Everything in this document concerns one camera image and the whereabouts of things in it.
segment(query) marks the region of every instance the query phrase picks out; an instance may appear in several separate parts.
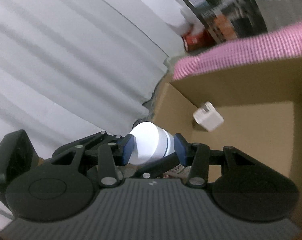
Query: pink striped fabric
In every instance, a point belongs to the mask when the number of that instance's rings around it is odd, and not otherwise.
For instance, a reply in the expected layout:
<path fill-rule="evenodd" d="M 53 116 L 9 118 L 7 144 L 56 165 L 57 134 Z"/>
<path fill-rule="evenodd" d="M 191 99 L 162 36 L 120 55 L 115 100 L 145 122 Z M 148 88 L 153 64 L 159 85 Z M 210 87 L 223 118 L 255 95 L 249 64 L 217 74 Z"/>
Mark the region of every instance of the pink striped fabric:
<path fill-rule="evenodd" d="M 197 56 L 180 59 L 175 65 L 173 79 L 261 61 L 301 56 L 302 22 L 273 33 L 229 41 Z"/>

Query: cardboard box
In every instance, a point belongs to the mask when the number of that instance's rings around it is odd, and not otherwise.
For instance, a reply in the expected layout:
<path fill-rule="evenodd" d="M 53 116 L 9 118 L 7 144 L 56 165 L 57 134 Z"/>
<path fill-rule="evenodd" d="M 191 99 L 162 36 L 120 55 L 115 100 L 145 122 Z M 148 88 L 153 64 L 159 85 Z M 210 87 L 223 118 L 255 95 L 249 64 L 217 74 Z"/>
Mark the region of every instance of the cardboard box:
<path fill-rule="evenodd" d="M 302 227 L 302 57 L 165 80 L 153 122 L 211 149 L 232 145 L 291 178 L 300 190 L 292 220 Z M 211 133 L 192 117 L 206 101 L 224 118 Z M 218 169 L 210 170 L 214 181 Z"/>

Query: silver screw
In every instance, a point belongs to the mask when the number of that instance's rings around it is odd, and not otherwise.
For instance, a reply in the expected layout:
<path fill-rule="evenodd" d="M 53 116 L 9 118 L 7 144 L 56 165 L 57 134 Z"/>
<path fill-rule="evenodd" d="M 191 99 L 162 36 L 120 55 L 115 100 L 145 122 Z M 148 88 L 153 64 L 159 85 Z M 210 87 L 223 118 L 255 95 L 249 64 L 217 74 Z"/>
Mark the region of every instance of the silver screw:
<path fill-rule="evenodd" d="M 205 180 L 200 177 L 193 177 L 189 180 L 190 184 L 195 185 L 195 186 L 200 186 L 204 184 Z"/>
<path fill-rule="evenodd" d="M 148 178 L 151 177 L 151 174 L 148 173 L 148 172 L 146 172 L 146 173 L 144 173 L 144 174 L 142 175 L 142 177 L 145 178 L 145 179 L 148 179 Z"/>
<path fill-rule="evenodd" d="M 101 179 L 101 183 L 104 185 L 113 185 L 117 182 L 116 178 L 113 177 L 104 177 L 103 179 Z"/>

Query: white curtain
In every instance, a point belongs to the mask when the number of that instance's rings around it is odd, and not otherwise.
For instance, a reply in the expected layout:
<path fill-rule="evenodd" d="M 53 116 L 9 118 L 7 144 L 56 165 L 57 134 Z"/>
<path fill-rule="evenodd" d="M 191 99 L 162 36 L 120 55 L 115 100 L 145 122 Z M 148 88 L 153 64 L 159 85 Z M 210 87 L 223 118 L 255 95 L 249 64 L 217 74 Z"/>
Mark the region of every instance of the white curtain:
<path fill-rule="evenodd" d="M 147 116 L 142 103 L 182 40 L 140 0 L 114 1 L 0 0 L 0 141 L 25 129 L 49 158 Z"/>

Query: white cylindrical object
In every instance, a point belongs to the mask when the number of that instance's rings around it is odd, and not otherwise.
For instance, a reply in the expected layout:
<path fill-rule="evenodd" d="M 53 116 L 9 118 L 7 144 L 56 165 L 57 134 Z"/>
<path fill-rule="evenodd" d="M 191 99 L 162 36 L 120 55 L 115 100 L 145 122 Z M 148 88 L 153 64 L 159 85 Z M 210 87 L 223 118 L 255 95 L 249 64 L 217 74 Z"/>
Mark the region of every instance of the white cylindrical object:
<path fill-rule="evenodd" d="M 134 150 L 129 160 L 132 165 L 153 162 L 174 152 L 173 136 L 151 122 L 138 124 L 130 133 L 134 135 Z"/>

